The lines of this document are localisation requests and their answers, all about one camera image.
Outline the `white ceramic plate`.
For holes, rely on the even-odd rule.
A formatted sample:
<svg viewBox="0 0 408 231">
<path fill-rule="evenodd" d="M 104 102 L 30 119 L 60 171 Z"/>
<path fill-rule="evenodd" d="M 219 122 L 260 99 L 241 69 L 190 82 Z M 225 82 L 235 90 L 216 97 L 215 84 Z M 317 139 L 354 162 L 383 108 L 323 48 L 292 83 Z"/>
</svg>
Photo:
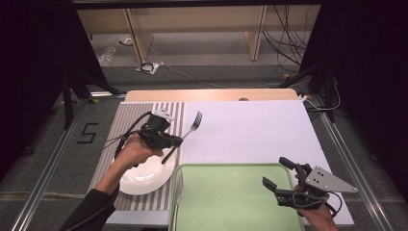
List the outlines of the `white ceramic plate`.
<svg viewBox="0 0 408 231">
<path fill-rule="evenodd" d="M 162 163 L 169 151 L 170 148 L 164 149 L 162 157 L 152 156 L 145 163 L 128 169 L 120 179 L 119 190 L 131 195 L 142 195 L 152 193 L 163 186 L 175 168 L 173 156 Z"/>
</svg>

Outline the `wooden office desk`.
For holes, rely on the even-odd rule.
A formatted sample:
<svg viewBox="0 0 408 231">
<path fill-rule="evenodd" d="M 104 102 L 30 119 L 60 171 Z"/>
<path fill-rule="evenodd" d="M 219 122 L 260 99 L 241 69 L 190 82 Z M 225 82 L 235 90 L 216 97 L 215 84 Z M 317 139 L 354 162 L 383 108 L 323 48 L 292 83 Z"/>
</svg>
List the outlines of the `wooden office desk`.
<svg viewBox="0 0 408 231">
<path fill-rule="evenodd" d="M 146 60 L 156 34 L 240 32 L 245 35 L 249 59 L 258 59 L 261 34 L 281 31 L 287 22 L 299 32 L 313 30 L 320 4 L 261 5 L 175 8 L 119 8 L 80 10 L 80 20 L 89 35 L 129 34 L 136 61 Z"/>
</svg>

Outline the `person's left hand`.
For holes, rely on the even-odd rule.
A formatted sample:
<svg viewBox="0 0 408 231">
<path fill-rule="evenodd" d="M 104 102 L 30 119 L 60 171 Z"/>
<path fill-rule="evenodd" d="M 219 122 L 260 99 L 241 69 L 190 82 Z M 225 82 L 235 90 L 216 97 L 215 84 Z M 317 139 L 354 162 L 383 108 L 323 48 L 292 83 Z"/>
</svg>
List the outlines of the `person's left hand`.
<svg viewBox="0 0 408 231">
<path fill-rule="evenodd" d="M 133 166 L 145 163 L 150 157 L 162 157 L 163 155 L 164 152 L 162 149 L 152 149 L 136 134 L 128 139 L 116 156 L 114 164 L 121 169 L 127 170 Z"/>
</svg>

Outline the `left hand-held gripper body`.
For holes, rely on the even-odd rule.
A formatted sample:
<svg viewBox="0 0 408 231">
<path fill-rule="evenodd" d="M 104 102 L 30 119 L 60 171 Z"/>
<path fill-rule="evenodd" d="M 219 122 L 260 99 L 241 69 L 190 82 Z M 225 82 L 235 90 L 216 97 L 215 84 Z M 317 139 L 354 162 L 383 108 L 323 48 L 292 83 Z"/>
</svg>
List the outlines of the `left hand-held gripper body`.
<svg viewBox="0 0 408 231">
<path fill-rule="evenodd" d="M 153 149 L 170 148 L 172 143 L 166 129 L 171 120 L 173 117 L 164 109 L 152 111 L 141 127 L 140 137 L 143 142 Z"/>
</svg>

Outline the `green plastic tray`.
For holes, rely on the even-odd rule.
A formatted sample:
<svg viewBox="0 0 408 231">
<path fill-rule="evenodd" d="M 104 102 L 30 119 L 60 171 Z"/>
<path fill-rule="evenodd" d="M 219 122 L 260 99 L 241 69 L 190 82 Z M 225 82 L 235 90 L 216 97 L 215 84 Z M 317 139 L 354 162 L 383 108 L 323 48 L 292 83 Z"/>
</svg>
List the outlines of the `green plastic tray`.
<svg viewBox="0 0 408 231">
<path fill-rule="evenodd" d="M 264 187 L 293 187 L 278 164 L 185 164 L 174 172 L 168 231 L 305 231 L 296 210 Z"/>
</svg>

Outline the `silver fork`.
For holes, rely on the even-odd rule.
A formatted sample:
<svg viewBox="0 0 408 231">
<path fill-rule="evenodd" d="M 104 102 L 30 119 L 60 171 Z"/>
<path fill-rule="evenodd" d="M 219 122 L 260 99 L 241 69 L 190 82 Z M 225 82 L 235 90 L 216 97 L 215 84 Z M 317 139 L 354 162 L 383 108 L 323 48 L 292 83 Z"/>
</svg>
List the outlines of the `silver fork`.
<svg viewBox="0 0 408 231">
<path fill-rule="evenodd" d="M 195 117 L 195 120 L 193 122 L 193 124 L 191 125 L 190 130 L 182 137 L 182 139 L 184 140 L 191 132 L 196 131 L 201 123 L 203 114 L 198 111 Z M 171 150 L 168 152 L 168 154 L 164 157 L 164 159 L 161 161 L 161 164 L 164 165 L 168 159 L 173 155 L 173 153 L 175 152 L 176 147 L 172 147 Z"/>
</svg>

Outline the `empty clear bottle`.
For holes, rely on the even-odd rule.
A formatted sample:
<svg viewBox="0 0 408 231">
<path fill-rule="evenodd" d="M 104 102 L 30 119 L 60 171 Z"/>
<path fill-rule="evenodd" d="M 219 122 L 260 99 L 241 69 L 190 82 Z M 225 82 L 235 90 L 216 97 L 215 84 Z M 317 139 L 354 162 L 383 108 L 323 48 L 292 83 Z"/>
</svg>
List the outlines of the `empty clear bottle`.
<svg viewBox="0 0 408 231">
<path fill-rule="evenodd" d="M 110 67 L 115 58 L 116 49 L 113 46 L 108 46 L 104 53 L 98 58 L 98 62 L 102 67 Z"/>
</svg>

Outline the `aluminium floor rail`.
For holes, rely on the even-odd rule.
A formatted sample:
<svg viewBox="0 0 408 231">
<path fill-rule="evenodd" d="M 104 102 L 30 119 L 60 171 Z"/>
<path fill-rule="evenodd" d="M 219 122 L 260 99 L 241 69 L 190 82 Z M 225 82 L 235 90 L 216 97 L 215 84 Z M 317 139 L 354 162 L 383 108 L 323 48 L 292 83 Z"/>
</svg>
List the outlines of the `aluminium floor rail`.
<svg viewBox="0 0 408 231">
<path fill-rule="evenodd" d="M 342 160 L 347 174 L 358 189 L 358 194 L 362 199 L 365 208 L 375 224 L 378 231 L 394 231 L 390 218 L 387 216 L 376 192 L 372 189 L 370 181 L 365 176 L 362 166 L 354 158 L 354 154 L 345 142 L 335 119 L 335 111 L 331 109 L 319 109 L 321 120 L 324 124 L 332 142 L 336 146 L 339 158 Z"/>
<path fill-rule="evenodd" d="M 12 231 L 26 231 L 30 225 L 30 222 L 40 204 L 42 196 L 47 189 L 51 178 L 60 163 L 60 160 L 66 150 L 70 138 L 72 137 L 73 131 L 77 126 L 77 121 L 80 115 L 86 108 L 87 100 L 79 100 L 73 114 L 71 122 L 63 130 L 60 138 L 53 149 L 53 152 L 45 165 L 38 181 L 36 182 L 34 188 L 30 192 L 23 208 L 16 217 L 16 221 L 13 224 Z"/>
</svg>

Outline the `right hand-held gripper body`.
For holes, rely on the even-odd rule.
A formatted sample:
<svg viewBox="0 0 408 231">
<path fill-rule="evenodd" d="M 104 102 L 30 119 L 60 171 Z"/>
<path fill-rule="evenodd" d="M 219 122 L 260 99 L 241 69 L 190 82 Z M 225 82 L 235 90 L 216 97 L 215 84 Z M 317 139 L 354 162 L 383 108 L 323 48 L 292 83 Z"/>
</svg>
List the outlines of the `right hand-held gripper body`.
<svg viewBox="0 0 408 231">
<path fill-rule="evenodd" d="M 276 189 L 279 206 L 316 210 L 321 205 L 327 205 L 330 193 L 358 192 L 356 187 L 322 167 L 311 168 L 308 164 L 285 164 L 285 167 L 295 170 L 299 188 L 292 191 Z"/>
</svg>

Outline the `grey striped placemat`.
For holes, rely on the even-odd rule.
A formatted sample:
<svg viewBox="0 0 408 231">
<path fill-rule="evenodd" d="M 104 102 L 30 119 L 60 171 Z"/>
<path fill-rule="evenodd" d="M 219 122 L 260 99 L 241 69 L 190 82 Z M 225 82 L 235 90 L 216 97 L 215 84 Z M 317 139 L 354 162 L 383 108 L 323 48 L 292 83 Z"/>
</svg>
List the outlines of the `grey striped placemat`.
<svg viewBox="0 0 408 231">
<path fill-rule="evenodd" d="M 99 163 L 93 174 L 92 180 L 89 184 L 89 189 L 92 189 L 99 182 L 100 178 L 108 170 L 111 162 L 114 160 L 115 152 L 119 141 L 119 138 L 123 135 L 129 127 L 144 113 L 164 109 L 172 117 L 170 126 L 166 131 L 171 135 L 182 136 L 184 133 L 183 122 L 185 104 L 182 102 L 137 102 L 137 103 L 120 103 L 115 114 L 113 125 L 111 126 L 110 133 L 107 137 L 106 144 L 104 145 Z M 179 164 L 178 154 L 181 149 L 178 149 L 173 153 L 175 158 L 175 168 Z M 173 178 L 172 174 L 167 182 L 154 192 L 131 195 L 119 191 L 115 201 L 115 207 L 118 211 L 164 211 L 169 210 L 171 205 L 173 191 Z"/>
</svg>

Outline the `black metal stand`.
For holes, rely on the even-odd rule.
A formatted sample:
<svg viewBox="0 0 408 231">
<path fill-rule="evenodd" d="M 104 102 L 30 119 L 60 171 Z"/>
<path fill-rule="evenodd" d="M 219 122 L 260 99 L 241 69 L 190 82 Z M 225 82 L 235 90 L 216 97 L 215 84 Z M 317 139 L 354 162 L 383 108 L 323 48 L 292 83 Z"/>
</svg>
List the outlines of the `black metal stand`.
<svg viewBox="0 0 408 231">
<path fill-rule="evenodd" d="M 87 85 L 95 85 L 113 95 L 126 94 L 126 91 L 111 87 L 106 81 L 99 80 L 76 69 L 64 71 L 61 80 L 64 97 L 65 130 L 71 125 L 74 118 L 71 98 L 72 92 L 74 92 L 79 99 L 90 99 L 91 93 Z"/>
<path fill-rule="evenodd" d="M 330 122 L 334 122 L 333 111 L 337 109 L 334 105 L 333 99 L 338 95 L 337 87 L 335 86 L 335 78 L 330 68 L 330 64 L 326 60 L 318 61 L 315 64 L 300 70 L 294 77 L 290 77 L 278 86 L 279 89 L 286 89 L 293 86 L 298 81 L 310 76 L 310 84 L 308 90 L 310 92 L 318 92 L 324 90 L 324 105 L 318 108 L 319 112 L 324 112 L 329 118 Z"/>
</svg>

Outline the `person's right hand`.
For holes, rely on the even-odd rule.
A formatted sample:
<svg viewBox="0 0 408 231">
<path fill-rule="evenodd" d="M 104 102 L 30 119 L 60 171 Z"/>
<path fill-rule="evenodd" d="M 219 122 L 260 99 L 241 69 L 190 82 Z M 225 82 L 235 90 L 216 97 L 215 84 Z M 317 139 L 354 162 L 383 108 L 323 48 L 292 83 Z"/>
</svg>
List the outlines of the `person's right hand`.
<svg viewBox="0 0 408 231">
<path fill-rule="evenodd" d="M 316 210 L 298 209 L 298 212 L 308 220 L 315 231 L 339 231 L 329 208 L 325 205 Z"/>
</svg>

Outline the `black curtain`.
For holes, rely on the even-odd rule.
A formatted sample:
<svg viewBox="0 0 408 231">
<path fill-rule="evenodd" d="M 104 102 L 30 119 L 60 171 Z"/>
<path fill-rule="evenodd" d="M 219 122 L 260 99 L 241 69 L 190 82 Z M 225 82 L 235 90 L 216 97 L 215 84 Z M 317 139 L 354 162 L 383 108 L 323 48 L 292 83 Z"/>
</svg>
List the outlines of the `black curtain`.
<svg viewBox="0 0 408 231">
<path fill-rule="evenodd" d="M 0 181 L 63 91 L 106 78 L 72 0 L 0 0 Z"/>
<path fill-rule="evenodd" d="M 315 0 L 303 68 L 319 61 L 374 156 L 408 200 L 408 0 Z"/>
</svg>

